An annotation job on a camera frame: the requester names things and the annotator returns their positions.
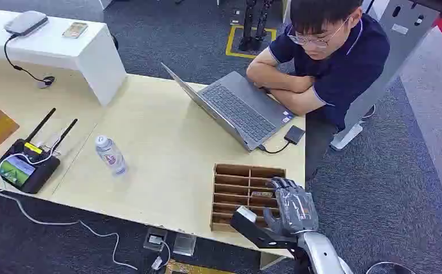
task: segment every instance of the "laptop keyboard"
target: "laptop keyboard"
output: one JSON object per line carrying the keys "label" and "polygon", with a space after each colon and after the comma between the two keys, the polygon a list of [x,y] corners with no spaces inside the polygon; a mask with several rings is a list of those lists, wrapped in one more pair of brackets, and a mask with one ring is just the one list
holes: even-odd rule
{"label": "laptop keyboard", "polygon": [[202,96],[227,120],[256,142],[275,129],[272,123],[220,84],[205,90]]}

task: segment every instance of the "bottle cap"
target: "bottle cap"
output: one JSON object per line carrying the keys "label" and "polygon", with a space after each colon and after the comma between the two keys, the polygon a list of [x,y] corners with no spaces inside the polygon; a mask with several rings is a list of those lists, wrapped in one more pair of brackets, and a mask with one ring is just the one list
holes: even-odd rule
{"label": "bottle cap", "polygon": [[109,143],[109,139],[105,135],[98,135],[95,139],[95,144],[97,147],[106,147]]}

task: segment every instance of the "black cable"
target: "black cable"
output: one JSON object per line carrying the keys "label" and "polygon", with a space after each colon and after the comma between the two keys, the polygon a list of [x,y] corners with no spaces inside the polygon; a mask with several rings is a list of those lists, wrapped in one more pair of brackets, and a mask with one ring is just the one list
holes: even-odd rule
{"label": "black cable", "polygon": [[282,152],[285,148],[287,148],[289,144],[290,144],[290,142],[287,142],[287,143],[285,144],[284,147],[282,147],[281,149],[279,149],[279,150],[277,150],[277,151],[268,151],[268,150],[265,148],[265,146],[262,145],[262,144],[259,145],[258,148],[261,149],[262,151],[268,153],[268,154],[277,154],[277,153],[279,153],[279,152]]}
{"label": "black cable", "polygon": [[29,74],[29,76],[33,77],[33,79],[35,79],[36,81],[43,82],[43,83],[45,83],[47,86],[51,85],[51,82],[50,82],[50,81],[45,81],[45,80],[38,79],[38,78],[34,77],[31,73],[29,73],[29,71],[23,69],[23,68],[20,67],[20,66],[13,65],[13,63],[11,63],[11,60],[9,59],[9,56],[7,56],[6,46],[7,46],[7,43],[9,43],[9,41],[13,40],[13,39],[16,38],[16,37],[17,37],[17,35],[16,35],[16,34],[13,34],[13,35],[11,35],[11,37],[9,37],[9,39],[6,41],[6,43],[4,43],[4,54],[5,54],[5,56],[6,56],[7,61],[11,64],[11,66],[12,66],[13,68],[15,68],[16,70],[19,70],[19,71],[24,71],[25,73]]}
{"label": "black cable", "polygon": [[367,9],[365,10],[365,13],[369,14],[369,11],[372,8],[372,4],[374,4],[374,0],[371,0],[371,3],[369,3],[369,6],[367,7]]}

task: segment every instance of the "router antenna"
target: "router antenna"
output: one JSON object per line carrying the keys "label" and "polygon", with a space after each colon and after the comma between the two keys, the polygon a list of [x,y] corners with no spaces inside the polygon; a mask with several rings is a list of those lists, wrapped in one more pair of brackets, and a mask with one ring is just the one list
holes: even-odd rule
{"label": "router antenna", "polygon": [[50,117],[53,115],[53,113],[56,111],[56,108],[53,108],[50,110],[50,112],[43,118],[43,120],[39,123],[39,125],[31,132],[31,134],[26,138],[26,142],[31,142],[31,140],[33,139],[34,135],[36,135],[36,133],[38,133],[38,131],[43,127],[43,125],[46,123],[46,121],[48,121],[48,119],[50,119]]}
{"label": "router antenna", "polygon": [[59,138],[59,141],[51,148],[53,151],[55,151],[55,149],[59,146],[61,141],[63,141],[63,139],[66,137],[66,134],[68,134],[68,132],[70,132],[71,128],[73,128],[73,126],[77,123],[77,121],[78,121],[78,119],[74,119],[73,122],[71,122],[71,124],[68,126],[68,128],[66,128],[66,130],[63,132],[63,134]]}

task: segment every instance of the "laptop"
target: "laptop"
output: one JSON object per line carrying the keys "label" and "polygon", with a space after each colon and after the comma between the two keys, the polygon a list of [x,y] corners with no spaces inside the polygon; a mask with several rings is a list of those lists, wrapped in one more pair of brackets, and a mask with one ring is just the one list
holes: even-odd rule
{"label": "laptop", "polygon": [[196,92],[164,63],[184,91],[248,151],[282,128],[294,115],[236,71]]}

